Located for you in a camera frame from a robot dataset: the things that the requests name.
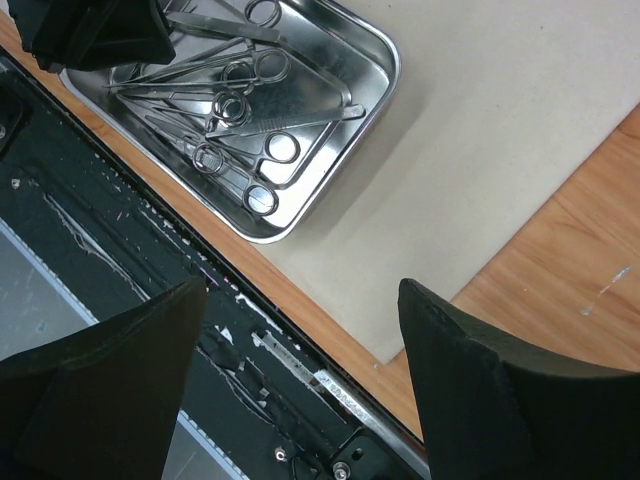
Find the wooden table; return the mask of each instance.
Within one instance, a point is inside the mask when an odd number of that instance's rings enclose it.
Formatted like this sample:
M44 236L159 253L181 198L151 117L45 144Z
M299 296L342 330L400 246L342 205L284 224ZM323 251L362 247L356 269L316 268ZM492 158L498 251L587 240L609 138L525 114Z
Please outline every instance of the wooden table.
M25 54L0 13L0 43L382 405L420 434L406 354L375 359L318 305ZM455 304L529 342L640 370L640 108Z

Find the screw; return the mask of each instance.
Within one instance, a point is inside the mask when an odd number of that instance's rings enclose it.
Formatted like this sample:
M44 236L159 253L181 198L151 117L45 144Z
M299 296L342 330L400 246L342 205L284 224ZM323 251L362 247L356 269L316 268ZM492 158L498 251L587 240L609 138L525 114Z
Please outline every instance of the screw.
M333 466L333 477L336 480L347 480L351 477L351 469L344 462L338 462Z
M278 447L275 449L275 456L278 462L286 462L287 461L287 452L284 451L284 448Z

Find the surgical scissors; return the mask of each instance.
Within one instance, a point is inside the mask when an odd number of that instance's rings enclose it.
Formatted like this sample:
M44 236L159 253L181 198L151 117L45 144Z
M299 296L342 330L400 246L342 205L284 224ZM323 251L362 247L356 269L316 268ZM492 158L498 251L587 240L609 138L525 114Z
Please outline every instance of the surgical scissors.
M271 70L274 62L269 60L276 59L280 63L275 71ZM181 77L189 73L193 73L200 69L220 68L219 80L207 82L161 82L162 79L171 77ZM256 86L277 83L284 80L291 69L291 60L282 50L276 48L268 48L265 50L254 51L247 50L241 53L225 55L215 59L196 62L195 64L184 64L180 69L174 69L165 72L153 78L148 75L143 81L129 81L120 84L110 85L110 88L117 88L118 93L124 95L132 95L147 99L155 100L171 100L179 93L199 92L202 90L210 90L215 87L242 89L244 95L248 95ZM248 72L246 77L230 78L234 72Z
M210 142L234 157L244 159L247 166L254 172L260 169L263 162L293 163L300 158L302 151L298 139L285 131L276 131L265 135L260 151L257 153L247 152L216 140L210 140Z
M244 9L244 12L241 12L240 10L236 9L225 0L220 0L220 4L223 5L224 8L228 9L237 17L243 19L246 23L253 24L258 27L273 27L276 23L280 21L280 18L282 17L282 6L280 5L280 2L278 0L251 0L249 3L247 3ZM253 12L255 11L256 7L258 7L258 5L260 4L271 4L273 6L273 10L271 11L271 13L262 21L254 20L252 18ZM136 83L142 83L142 82L159 82L161 80L168 80L171 78L183 76L188 73L197 71L201 68L214 67L219 60L226 60L225 58L218 57L217 55L224 52L225 50L228 50L229 48L232 48L242 43L243 41L246 42L249 51L255 52L255 44L253 43L253 41L251 39L240 36L240 37L232 38L231 40L227 40L226 42L223 42L222 44L216 47L210 48L204 52L197 53L189 58L186 58L177 63L164 67L161 70L158 70L154 73L139 75L136 78L131 78L131 76L129 76L129 78L126 81L112 83L107 87L120 88L128 84L136 84ZM286 58L286 60L287 60L287 63L285 63L285 66L283 67L283 71L285 71L284 73L285 76L290 66L290 60L288 58Z
M182 108L168 107L164 105L153 105L153 110L160 112L175 113L186 117L195 117L204 121L204 131L212 132L216 129L218 122L227 128L239 127L251 119L251 105L247 99L235 90L223 90L216 93L187 94L187 96L177 95L173 100L195 101L211 103L208 113L193 112Z
M219 37L244 37L250 40L267 43L278 43L281 34L278 30L254 24L230 22L214 17L187 12L171 12L167 20L187 33L203 34Z
M212 138L222 138L229 136L249 137L261 133L270 133L287 130L296 127L310 127L325 125L331 122L354 120L362 118L365 109L362 105L349 105L346 107L333 108L312 113L302 113L288 117L273 117L261 120L254 120L240 127L227 128L226 130L215 130L205 134L209 140Z
M207 142L203 135L185 126L150 115L145 115L145 120L154 132L186 155L198 172L211 176L235 195L249 212L266 216L276 211L276 192L261 181L253 169L245 170L238 165L238 160L223 144Z

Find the metal tray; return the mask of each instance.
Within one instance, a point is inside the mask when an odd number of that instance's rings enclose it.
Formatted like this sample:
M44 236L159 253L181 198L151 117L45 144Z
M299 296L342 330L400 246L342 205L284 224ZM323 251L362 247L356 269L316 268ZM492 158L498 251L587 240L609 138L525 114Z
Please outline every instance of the metal tray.
M160 165L241 237L255 243L284 238L344 165L350 152L389 102L400 74L400 56L380 30L329 0L281 0L282 18L275 28L286 39L292 61L287 79L257 88L249 97L254 119L286 116L361 104L359 120L324 127L289 130L302 147L300 159L281 165L264 162L263 177L278 195L278 208L256 216L213 182L189 166L160 141L120 100L110 95L113 71L65 70L64 85L107 123ZM203 15L239 21L245 0L193 0L189 8ZM217 40L175 38L176 61L214 46ZM242 148L259 150L261 138L245 137Z

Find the paper mat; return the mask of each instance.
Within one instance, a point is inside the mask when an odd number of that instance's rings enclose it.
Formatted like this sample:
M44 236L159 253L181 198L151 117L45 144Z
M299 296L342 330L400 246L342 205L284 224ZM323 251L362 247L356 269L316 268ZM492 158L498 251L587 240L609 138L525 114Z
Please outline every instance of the paper mat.
M451 299L640 101L631 0L343 0L403 57L318 207L259 247L380 361L401 278Z

